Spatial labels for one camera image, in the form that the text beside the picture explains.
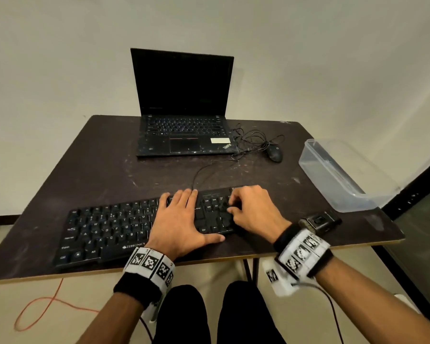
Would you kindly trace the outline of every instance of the transparent plastic box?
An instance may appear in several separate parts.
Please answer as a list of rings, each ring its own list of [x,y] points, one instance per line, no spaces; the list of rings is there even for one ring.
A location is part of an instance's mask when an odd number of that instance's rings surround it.
[[[299,165],[338,212],[371,210],[400,192],[393,179],[341,140],[307,140]]]

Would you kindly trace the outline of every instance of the keyboard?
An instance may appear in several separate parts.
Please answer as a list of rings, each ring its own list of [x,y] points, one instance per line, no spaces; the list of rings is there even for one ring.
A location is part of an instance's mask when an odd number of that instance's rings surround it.
[[[226,211],[233,188],[198,192],[194,225],[202,234],[228,234],[237,226]],[[73,209],[65,220],[54,265],[69,268],[128,258],[145,246],[153,229],[159,198]]]
[[[147,123],[147,135],[207,135],[226,136],[223,122],[214,117],[169,117],[150,116]]]

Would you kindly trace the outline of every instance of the hand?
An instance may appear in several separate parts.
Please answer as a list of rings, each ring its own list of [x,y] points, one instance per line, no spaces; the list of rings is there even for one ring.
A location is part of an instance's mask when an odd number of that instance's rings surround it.
[[[282,217],[268,191],[258,185],[235,188],[231,193],[229,205],[239,200],[242,202],[242,210],[236,207],[227,209],[234,215],[235,224],[264,237],[270,243],[275,243],[282,232],[292,224]]]
[[[220,243],[225,237],[220,234],[201,234],[194,226],[194,207],[198,191],[186,189],[174,194],[166,207],[170,194],[159,199],[159,208],[150,237],[145,247],[165,254],[171,260],[212,243]]]

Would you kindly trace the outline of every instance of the orange cable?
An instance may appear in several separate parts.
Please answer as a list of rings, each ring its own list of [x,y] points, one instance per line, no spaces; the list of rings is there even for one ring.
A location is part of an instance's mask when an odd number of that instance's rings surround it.
[[[70,304],[70,303],[68,303],[68,302],[66,302],[66,301],[63,301],[63,300],[60,300],[60,299],[56,298],[57,293],[59,292],[60,287],[61,287],[61,285],[62,285],[62,282],[63,282],[63,281],[64,281],[64,278],[62,278],[62,279],[60,280],[59,286],[57,287],[57,290],[56,290],[56,293],[54,293],[54,296],[52,296],[52,297],[39,297],[39,298],[35,298],[33,301],[30,301],[30,302],[25,306],[25,308],[21,311],[21,313],[19,314],[19,316],[16,318],[16,321],[15,321],[15,324],[14,324],[14,330],[15,330],[15,331],[23,332],[23,331],[27,331],[28,329],[32,328],[32,326],[33,326],[34,324],[36,324],[38,321],[40,321],[40,319],[41,319],[41,318],[43,317],[43,315],[46,313],[46,310],[48,310],[49,306],[51,305],[51,303],[52,303],[53,301],[61,302],[61,303],[65,304],[66,306],[72,307],[72,308],[74,308],[74,309],[76,309],[76,310],[86,310],[86,311],[88,311],[88,312],[94,312],[94,313],[98,313],[98,312],[99,312],[98,310],[95,310],[95,309],[81,308],[81,307],[78,307],[78,306],[74,306],[73,304]],[[29,307],[29,305],[30,305],[30,304],[32,304],[33,302],[39,301],[39,300],[50,300],[50,301],[49,301],[48,305],[46,306],[45,310],[42,312],[42,314],[40,315],[40,317],[39,317],[39,318],[37,318],[37,319],[36,319],[32,324],[28,325],[26,328],[19,328],[19,327],[18,327],[19,320],[21,319],[21,316],[23,315],[23,313],[26,311],[26,309]]]

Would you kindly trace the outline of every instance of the black pants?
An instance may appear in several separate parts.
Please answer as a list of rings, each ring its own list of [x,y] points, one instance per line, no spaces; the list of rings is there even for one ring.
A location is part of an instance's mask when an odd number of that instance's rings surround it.
[[[164,343],[210,344],[204,300],[191,285],[174,287],[164,298],[153,344]],[[235,281],[226,289],[217,343],[285,343],[253,283]]]

